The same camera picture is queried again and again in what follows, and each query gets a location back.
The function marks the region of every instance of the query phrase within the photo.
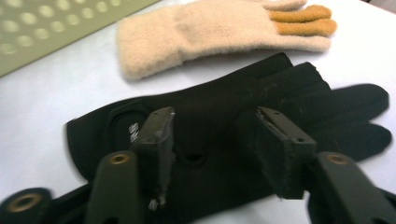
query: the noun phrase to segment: tan fingertip patch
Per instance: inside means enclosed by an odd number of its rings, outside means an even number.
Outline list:
[[[332,11],[324,6],[313,5],[300,11],[269,11],[271,21],[305,22],[319,19],[329,19]]]
[[[280,35],[321,35],[334,34],[337,23],[333,20],[322,19],[305,23],[275,22]]]

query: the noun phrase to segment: white table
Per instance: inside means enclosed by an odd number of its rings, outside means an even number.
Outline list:
[[[187,3],[163,0],[140,11]],[[374,83],[390,95],[374,122],[396,134],[396,15],[359,0],[310,0],[332,9],[338,30],[326,53],[285,51],[294,64],[311,62],[333,88]],[[123,78],[113,24],[0,78],[0,200],[44,187],[59,197],[85,183],[68,155],[64,125],[122,99],[188,88],[225,76],[278,50],[254,50],[185,63],[140,81]],[[380,188],[396,193],[396,146],[359,163]],[[309,223],[305,201],[264,199],[199,223]]]

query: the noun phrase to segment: beige glove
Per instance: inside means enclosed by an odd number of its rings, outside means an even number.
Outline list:
[[[201,0],[119,21],[120,63],[133,79],[199,57],[251,49],[325,51],[335,21],[326,7],[305,0]]]

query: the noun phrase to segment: white surface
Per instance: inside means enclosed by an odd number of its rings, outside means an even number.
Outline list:
[[[139,13],[189,1],[163,0]],[[396,133],[396,16],[359,0],[309,1],[333,11],[338,30],[326,53],[285,51],[294,64],[311,62],[333,88],[374,83],[390,108],[375,120]],[[185,89],[222,77],[278,51],[204,58],[140,81],[118,64],[116,25],[0,78],[0,201],[21,189],[44,187],[59,197],[84,180],[67,153],[64,125],[122,99]],[[396,193],[396,146],[360,163],[380,188]],[[199,223],[309,223],[304,201],[272,197]]]

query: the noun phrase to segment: fleece glove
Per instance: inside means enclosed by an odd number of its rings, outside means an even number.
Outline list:
[[[119,21],[120,63],[138,79],[199,57],[252,49],[325,51],[331,11],[305,1],[201,0]]]

